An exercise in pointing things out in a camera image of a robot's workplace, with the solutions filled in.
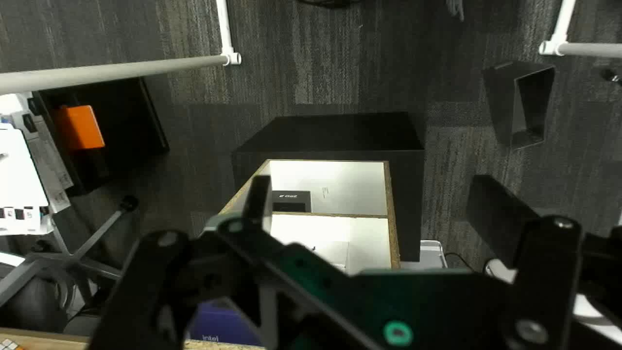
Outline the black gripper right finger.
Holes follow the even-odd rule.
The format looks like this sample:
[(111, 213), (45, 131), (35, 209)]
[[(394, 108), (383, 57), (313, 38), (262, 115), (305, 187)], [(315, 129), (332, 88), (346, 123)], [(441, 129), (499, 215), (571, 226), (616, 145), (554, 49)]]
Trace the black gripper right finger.
[(581, 226), (544, 216), (527, 226), (499, 318), (507, 350), (565, 350), (581, 271)]

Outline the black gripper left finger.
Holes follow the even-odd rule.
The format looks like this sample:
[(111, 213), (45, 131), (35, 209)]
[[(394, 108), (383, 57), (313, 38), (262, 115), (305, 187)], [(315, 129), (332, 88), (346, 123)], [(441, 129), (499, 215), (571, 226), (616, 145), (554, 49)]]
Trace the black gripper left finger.
[(87, 350), (183, 350), (171, 283), (186, 248), (181, 232), (153, 232), (134, 246)]

